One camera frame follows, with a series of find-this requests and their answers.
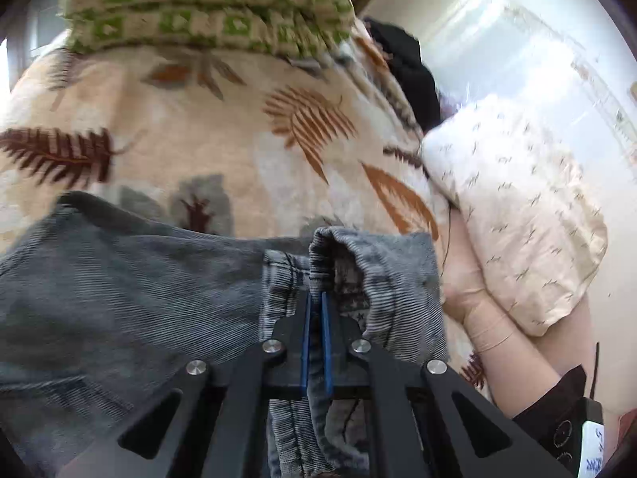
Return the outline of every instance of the jeans pocket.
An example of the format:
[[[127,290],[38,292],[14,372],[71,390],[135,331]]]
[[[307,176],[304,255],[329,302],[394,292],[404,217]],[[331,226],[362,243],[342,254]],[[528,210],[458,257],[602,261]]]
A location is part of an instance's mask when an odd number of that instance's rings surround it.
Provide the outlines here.
[[[36,477],[55,476],[131,407],[84,376],[0,384],[0,428]]]

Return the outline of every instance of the forearm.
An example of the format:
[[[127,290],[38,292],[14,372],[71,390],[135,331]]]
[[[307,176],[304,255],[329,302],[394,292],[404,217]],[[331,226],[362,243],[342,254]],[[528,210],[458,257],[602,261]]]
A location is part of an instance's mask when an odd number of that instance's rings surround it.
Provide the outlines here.
[[[488,293],[476,294],[464,328],[480,354],[498,407],[515,417],[559,381],[557,372]]]

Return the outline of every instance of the denim pants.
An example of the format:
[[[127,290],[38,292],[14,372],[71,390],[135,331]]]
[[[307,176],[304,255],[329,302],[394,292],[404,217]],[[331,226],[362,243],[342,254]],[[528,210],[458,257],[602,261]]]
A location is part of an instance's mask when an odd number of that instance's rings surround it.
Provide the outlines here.
[[[0,261],[0,428],[54,476],[189,360],[268,338],[300,289],[400,359],[447,357],[428,234],[231,239],[66,194]],[[273,477],[369,466],[360,406],[325,397],[316,322],[311,340],[308,398],[270,404]]]

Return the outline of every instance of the human hand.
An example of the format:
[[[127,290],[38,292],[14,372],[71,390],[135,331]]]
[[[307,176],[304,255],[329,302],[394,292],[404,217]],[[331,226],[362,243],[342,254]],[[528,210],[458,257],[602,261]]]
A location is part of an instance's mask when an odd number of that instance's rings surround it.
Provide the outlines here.
[[[464,325],[488,292],[463,216],[455,209],[450,214],[449,247],[441,280],[447,299],[443,311]]]

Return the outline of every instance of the blue strip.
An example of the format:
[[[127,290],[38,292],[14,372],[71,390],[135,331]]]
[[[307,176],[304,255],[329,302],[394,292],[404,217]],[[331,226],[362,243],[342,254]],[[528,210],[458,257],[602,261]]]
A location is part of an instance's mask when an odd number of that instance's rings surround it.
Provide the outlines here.
[[[321,295],[321,323],[323,333],[323,365],[325,368],[325,389],[327,397],[332,396],[334,385],[332,383],[332,336],[329,330],[329,311],[327,309],[327,293]]]
[[[310,293],[305,303],[305,325],[303,326],[303,350],[301,352],[301,395],[307,396],[308,392],[308,376],[310,375],[310,315],[312,309],[312,300]]]

